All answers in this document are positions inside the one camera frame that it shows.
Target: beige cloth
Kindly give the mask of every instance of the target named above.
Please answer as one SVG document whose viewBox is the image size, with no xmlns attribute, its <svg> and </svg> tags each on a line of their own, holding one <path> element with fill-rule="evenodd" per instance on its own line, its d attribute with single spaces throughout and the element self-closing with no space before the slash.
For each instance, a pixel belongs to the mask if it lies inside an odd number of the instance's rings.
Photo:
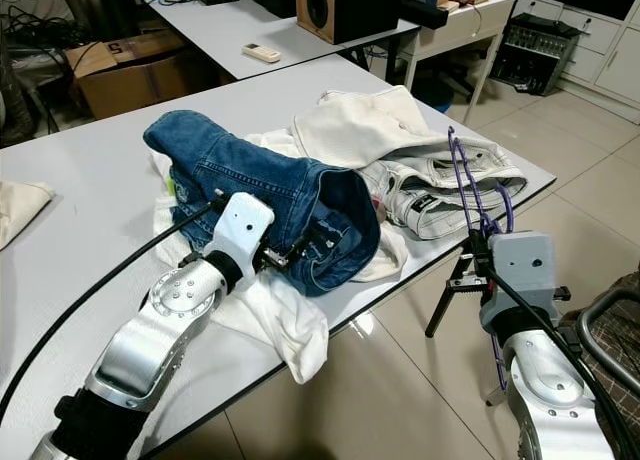
<svg viewBox="0 0 640 460">
<path fill-rule="evenodd" d="M 27 226 L 55 194 L 44 183 L 0 181 L 0 250 Z"/>
</svg>

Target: desk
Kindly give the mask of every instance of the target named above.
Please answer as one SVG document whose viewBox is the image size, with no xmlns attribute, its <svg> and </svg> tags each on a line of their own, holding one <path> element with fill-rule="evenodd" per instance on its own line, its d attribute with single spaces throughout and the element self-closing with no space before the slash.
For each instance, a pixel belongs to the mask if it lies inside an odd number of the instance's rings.
<svg viewBox="0 0 640 460">
<path fill-rule="evenodd" d="M 400 46 L 398 56 L 409 63 L 404 82 L 407 88 L 411 90 L 416 66 L 420 60 L 493 37 L 480 78 L 476 83 L 475 91 L 462 121 L 463 124 L 466 124 L 473 107 L 478 102 L 484 81 L 493 65 L 502 39 L 502 30 L 507 24 L 514 1 L 488 0 L 476 7 L 470 5 L 462 7 L 449 14 L 447 24 L 444 27 L 437 30 L 423 27 L 418 35 L 405 40 L 404 44 Z"/>
<path fill-rule="evenodd" d="M 202 112 L 242 137 L 290 125 L 327 89 L 374 93 L 388 84 L 337 55 L 237 82 L 33 140 L 2 151 L 4 178 L 44 181 L 58 196 L 0 253 L 2 322 L 0 392 L 27 352 L 62 311 L 90 285 L 151 237 L 154 200 L 162 186 L 142 133 L 175 109 Z M 277 92 L 277 101 L 273 101 Z M 475 135 L 420 104 L 428 124 Z M 517 155 L 529 184 L 520 204 L 554 177 Z M 333 332 L 453 250 L 464 232 L 434 241 L 407 238 L 402 273 L 371 283 L 347 283 L 315 301 Z M 150 252 L 82 307 L 34 362 L 0 428 L 2 457 L 24 459 L 57 425 L 53 409 L 82 385 L 116 329 L 138 309 L 166 271 Z M 211 325 L 188 349 L 131 458 L 149 452 L 221 411 L 276 371 L 275 350 Z"/>
<path fill-rule="evenodd" d="M 279 18 L 253 0 L 210 6 L 197 2 L 164 6 L 157 1 L 150 5 L 176 30 L 238 80 L 332 53 L 371 45 L 383 39 L 399 40 L 399 36 L 417 32 L 420 28 L 413 23 L 400 20 L 395 30 L 332 45 L 299 27 L 295 17 Z M 241 49 L 249 43 L 277 50 L 282 53 L 282 58 L 279 62 L 268 64 L 243 55 Z M 395 65 L 393 55 L 389 56 L 388 63 Z"/>
</svg>

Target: wooden speaker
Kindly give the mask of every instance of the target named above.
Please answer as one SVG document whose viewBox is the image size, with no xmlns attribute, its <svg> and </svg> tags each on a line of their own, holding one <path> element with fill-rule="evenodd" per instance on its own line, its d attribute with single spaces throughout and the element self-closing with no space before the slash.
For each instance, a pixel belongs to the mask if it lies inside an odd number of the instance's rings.
<svg viewBox="0 0 640 460">
<path fill-rule="evenodd" d="M 298 25 L 329 43 L 392 30 L 400 0 L 296 0 Z"/>
</svg>

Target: remote control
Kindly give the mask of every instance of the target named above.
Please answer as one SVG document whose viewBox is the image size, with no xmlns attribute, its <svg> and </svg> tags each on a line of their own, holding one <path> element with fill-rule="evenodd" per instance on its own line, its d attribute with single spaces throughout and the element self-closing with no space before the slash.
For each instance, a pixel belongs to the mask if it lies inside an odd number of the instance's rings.
<svg viewBox="0 0 640 460">
<path fill-rule="evenodd" d="M 250 43 L 249 45 L 242 47 L 242 53 L 246 53 L 247 55 L 251 55 L 258 60 L 262 60 L 267 63 L 277 62 L 282 56 L 280 52 L 276 52 L 275 50 L 271 50 L 270 48 L 263 47 L 261 45 L 256 45 L 255 43 Z"/>
</svg>

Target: blue jeans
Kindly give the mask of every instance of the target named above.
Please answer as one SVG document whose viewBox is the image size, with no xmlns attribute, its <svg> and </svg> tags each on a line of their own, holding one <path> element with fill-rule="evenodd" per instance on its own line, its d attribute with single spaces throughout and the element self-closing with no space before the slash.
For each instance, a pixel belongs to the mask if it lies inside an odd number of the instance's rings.
<svg viewBox="0 0 640 460">
<path fill-rule="evenodd" d="M 321 295 L 351 279 L 378 248 L 380 226 L 358 173 L 310 158 L 289 158 L 238 139 L 204 115 L 175 111 L 144 133 L 154 150 L 173 161 L 170 175 L 179 222 L 216 197 L 247 192 L 269 205 L 275 221 L 269 247 L 286 254 L 303 234 L 309 239 L 286 274 L 306 295 Z M 181 232 L 201 251 L 220 215 L 209 212 Z"/>
</svg>

